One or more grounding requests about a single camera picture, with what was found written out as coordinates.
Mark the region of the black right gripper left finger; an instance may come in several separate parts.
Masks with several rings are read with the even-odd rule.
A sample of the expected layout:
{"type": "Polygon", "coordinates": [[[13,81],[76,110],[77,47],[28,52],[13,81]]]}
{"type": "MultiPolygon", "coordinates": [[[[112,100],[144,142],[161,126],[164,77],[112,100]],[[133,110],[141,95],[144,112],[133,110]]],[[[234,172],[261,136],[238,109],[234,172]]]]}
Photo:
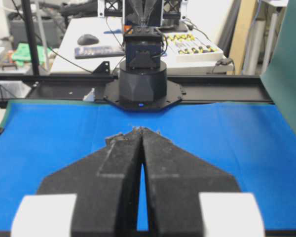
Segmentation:
{"type": "Polygon", "coordinates": [[[125,237],[137,223],[141,133],[107,139],[104,148],[46,176],[38,195],[76,194],[74,237],[125,237]]]}

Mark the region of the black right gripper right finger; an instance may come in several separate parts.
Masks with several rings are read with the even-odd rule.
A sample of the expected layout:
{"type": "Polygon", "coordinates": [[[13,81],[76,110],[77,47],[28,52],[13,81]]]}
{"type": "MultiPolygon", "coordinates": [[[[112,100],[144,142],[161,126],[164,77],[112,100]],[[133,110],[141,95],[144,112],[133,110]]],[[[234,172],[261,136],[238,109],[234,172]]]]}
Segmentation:
{"type": "Polygon", "coordinates": [[[202,237],[200,192],[238,193],[233,175],[142,130],[149,230],[155,237],[202,237]]]}

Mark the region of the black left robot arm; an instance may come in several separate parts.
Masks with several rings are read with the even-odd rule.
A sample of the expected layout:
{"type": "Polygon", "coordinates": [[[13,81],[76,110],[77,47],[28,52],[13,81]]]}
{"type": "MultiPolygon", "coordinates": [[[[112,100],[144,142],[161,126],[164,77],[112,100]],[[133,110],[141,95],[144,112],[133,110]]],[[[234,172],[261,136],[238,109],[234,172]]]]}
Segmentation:
{"type": "Polygon", "coordinates": [[[167,78],[161,60],[168,48],[159,27],[163,21],[161,0],[123,1],[125,60],[119,64],[118,78],[105,87],[103,99],[124,110],[159,111],[181,102],[179,84],[167,78]]]}

